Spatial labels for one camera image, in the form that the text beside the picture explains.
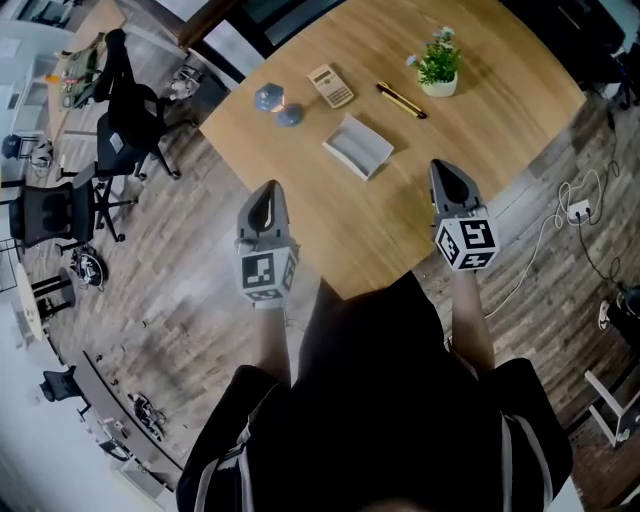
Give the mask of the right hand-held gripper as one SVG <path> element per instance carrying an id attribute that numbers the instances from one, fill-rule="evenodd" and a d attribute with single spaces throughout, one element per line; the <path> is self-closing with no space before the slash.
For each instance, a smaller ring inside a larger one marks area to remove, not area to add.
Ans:
<path id="1" fill-rule="evenodd" d="M 438 252 L 453 271 L 488 267 L 500 245 L 494 219 L 482 204 L 477 184 L 460 168 L 442 159 L 433 159 L 429 171 Z"/>

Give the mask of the white power strip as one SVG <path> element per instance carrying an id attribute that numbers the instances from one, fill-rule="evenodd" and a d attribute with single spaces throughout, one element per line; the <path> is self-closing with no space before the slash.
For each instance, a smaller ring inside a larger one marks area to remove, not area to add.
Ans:
<path id="1" fill-rule="evenodd" d="M 567 221 L 570 225 L 579 226 L 588 223 L 591 217 L 591 206 L 588 199 L 571 203 L 567 207 Z"/>

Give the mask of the white grey device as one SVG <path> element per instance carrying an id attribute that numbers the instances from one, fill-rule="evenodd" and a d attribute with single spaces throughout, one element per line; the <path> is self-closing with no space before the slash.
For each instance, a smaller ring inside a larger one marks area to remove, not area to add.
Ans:
<path id="1" fill-rule="evenodd" d="M 174 74 L 170 84 L 171 100 L 183 100 L 192 97 L 200 87 L 201 73 L 188 65 L 181 66 Z"/>

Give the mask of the person's right forearm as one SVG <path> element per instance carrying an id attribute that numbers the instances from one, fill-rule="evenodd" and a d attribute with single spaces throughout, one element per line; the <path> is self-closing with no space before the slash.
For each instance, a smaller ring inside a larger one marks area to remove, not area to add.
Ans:
<path id="1" fill-rule="evenodd" d="M 495 353 L 484 315 L 476 275 L 454 272 L 451 277 L 452 348 L 476 373 L 495 369 Z"/>

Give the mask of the white rectangular tray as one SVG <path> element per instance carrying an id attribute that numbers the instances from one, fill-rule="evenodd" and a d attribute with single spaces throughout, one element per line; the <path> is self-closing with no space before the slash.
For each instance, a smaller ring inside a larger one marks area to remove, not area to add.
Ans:
<path id="1" fill-rule="evenodd" d="M 369 181 L 386 164 L 394 146 L 377 132 L 346 114 L 322 146 L 364 181 Z"/>

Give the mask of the white metal frame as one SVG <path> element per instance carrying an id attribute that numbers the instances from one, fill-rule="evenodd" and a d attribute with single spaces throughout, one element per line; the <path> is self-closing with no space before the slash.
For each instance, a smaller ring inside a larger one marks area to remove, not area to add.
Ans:
<path id="1" fill-rule="evenodd" d="M 617 449 L 640 429 L 640 390 L 622 405 L 591 371 L 587 370 L 584 378 L 603 400 L 601 406 L 591 405 L 589 413 L 611 446 Z"/>

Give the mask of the yellow black utility knife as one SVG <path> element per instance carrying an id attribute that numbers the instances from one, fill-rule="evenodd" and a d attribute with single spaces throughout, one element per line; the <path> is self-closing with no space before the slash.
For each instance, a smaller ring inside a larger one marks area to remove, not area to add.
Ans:
<path id="1" fill-rule="evenodd" d="M 412 116 L 418 119 L 428 118 L 428 115 L 419 106 L 392 90 L 385 82 L 378 82 L 376 84 L 376 89 L 382 96 L 387 98 L 396 106 L 410 113 Z"/>

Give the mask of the person's black shirt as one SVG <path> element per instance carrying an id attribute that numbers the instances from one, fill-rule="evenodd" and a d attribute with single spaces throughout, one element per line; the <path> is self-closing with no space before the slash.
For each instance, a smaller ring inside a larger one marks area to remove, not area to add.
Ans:
<path id="1" fill-rule="evenodd" d="M 185 464 L 179 512 L 545 512 L 570 443 L 531 364 L 477 376 L 412 273 L 313 312 L 286 386 L 242 365 Z"/>

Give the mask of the long grey desk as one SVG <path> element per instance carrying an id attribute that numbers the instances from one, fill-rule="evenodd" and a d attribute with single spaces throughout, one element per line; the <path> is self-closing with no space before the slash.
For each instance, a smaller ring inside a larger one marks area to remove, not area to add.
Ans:
<path id="1" fill-rule="evenodd" d="M 135 417 L 133 409 L 116 396 L 85 351 L 76 359 L 74 365 L 76 383 L 113 437 L 148 471 L 169 488 L 175 489 L 183 471 L 182 467 L 168 456 L 161 444 Z"/>

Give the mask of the black mesh office chair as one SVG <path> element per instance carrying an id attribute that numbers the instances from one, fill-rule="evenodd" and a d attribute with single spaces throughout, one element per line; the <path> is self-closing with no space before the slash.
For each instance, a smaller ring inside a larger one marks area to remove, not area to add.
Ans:
<path id="1" fill-rule="evenodd" d="M 90 242 L 95 231 L 106 228 L 116 242 L 123 242 L 125 235 L 115 230 L 110 210 L 136 205 L 138 200 L 112 201 L 113 178 L 99 176 L 97 171 L 92 163 L 62 185 L 26 186 L 8 205 L 11 237 L 25 249 L 64 239 L 68 243 L 59 250 L 65 252 Z"/>

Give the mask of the small black office chair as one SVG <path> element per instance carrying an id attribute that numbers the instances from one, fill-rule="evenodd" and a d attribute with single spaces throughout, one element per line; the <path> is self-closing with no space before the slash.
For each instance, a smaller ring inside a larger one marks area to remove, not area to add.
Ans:
<path id="1" fill-rule="evenodd" d="M 91 403 L 77 384 L 74 374 L 76 366 L 72 365 L 65 371 L 44 371 L 44 381 L 39 384 L 39 388 L 44 398 L 53 403 L 69 398 L 81 398 L 85 406 L 78 410 L 81 418 L 91 409 Z"/>

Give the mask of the person's left forearm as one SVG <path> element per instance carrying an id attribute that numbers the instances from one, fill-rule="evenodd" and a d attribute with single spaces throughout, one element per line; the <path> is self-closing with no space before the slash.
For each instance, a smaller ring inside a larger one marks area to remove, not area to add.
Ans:
<path id="1" fill-rule="evenodd" d="M 291 385 L 290 357 L 286 339 L 284 308 L 254 309 L 252 364 L 283 385 Z"/>

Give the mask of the small potted green plant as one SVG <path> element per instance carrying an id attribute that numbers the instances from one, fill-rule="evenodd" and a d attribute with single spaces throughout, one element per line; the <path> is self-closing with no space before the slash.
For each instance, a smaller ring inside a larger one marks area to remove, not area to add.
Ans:
<path id="1" fill-rule="evenodd" d="M 461 51 L 454 37 L 454 30 L 444 26 L 433 33 L 420 54 L 406 58 L 405 64 L 416 70 L 420 87 L 430 97 L 448 98 L 456 92 Z"/>

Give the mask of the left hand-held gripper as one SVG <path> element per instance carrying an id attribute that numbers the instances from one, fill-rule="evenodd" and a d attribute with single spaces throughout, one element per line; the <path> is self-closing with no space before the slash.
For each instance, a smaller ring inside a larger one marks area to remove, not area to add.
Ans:
<path id="1" fill-rule="evenodd" d="M 289 235 L 286 198 L 278 181 L 267 181 L 249 196 L 238 213 L 237 235 L 241 294 L 255 309 L 283 308 L 299 264 L 299 245 Z"/>

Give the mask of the beige calculator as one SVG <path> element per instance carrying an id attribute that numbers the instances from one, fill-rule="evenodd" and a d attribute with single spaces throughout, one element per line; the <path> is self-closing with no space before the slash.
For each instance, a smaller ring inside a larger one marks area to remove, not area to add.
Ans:
<path id="1" fill-rule="evenodd" d="M 307 77 L 332 109 L 341 108 L 355 98 L 347 84 L 327 64 L 319 66 Z"/>

